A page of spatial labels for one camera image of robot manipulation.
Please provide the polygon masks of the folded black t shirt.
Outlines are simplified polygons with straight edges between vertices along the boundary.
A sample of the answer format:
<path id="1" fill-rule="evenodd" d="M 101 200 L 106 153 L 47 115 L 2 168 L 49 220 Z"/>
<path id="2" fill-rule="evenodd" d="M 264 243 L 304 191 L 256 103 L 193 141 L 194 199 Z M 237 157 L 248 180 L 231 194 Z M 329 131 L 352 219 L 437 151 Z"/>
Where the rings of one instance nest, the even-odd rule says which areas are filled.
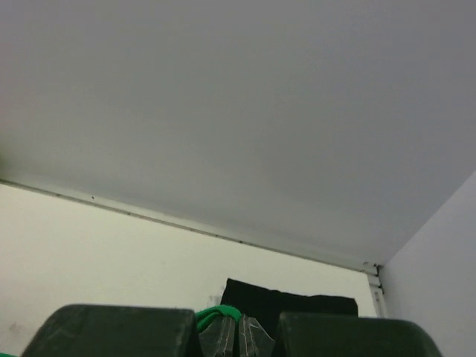
<path id="1" fill-rule="evenodd" d="M 282 312 L 358 315 L 358 305 L 353 298 L 328 295 L 295 295 L 251 285 L 231 278 L 227 279 L 220 303 L 232 306 L 241 313 L 256 318 L 271 338 L 276 336 L 277 325 Z"/>

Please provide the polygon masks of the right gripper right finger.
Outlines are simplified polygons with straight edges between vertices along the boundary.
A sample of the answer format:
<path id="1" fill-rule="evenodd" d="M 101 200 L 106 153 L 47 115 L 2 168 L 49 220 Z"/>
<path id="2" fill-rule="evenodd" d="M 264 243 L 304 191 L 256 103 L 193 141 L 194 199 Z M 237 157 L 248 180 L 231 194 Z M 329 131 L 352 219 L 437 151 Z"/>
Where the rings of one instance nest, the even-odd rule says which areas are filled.
<path id="1" fill-rule="evenodd" d="M 239 323 L 241 356 L 441 356 L 433 339 L 409 321 L 283 312 L 271 338 L 260 323 Z"/>

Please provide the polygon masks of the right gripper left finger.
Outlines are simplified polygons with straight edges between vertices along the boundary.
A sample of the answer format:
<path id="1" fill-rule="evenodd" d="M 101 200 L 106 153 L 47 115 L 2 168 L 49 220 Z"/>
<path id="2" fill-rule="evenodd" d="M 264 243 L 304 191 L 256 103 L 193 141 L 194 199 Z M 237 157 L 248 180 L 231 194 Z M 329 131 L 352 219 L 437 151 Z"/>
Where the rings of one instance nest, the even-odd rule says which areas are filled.
<path id="1" fill-rule="evenodd" d="M 55 311 L 23 356 L 234 356 L 235 323 L 198 331 L 189 309 L 73 304 Z"/>

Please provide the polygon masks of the green t shirt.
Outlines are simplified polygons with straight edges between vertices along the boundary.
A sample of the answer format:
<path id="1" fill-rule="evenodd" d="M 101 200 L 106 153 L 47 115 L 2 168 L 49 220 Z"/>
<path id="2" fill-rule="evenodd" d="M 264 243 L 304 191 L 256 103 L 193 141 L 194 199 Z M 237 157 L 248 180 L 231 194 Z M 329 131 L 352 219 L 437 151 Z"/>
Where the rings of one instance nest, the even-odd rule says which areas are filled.
<path id="1" fill-rule="evenodd" d="M 201 333 L 204 332 L 218 317 L 229 317 L 238 322 L 241 316 L 241 311 L 233 306 L 212 306 L 196 313 L 196 327 L 198 332 Z"/>

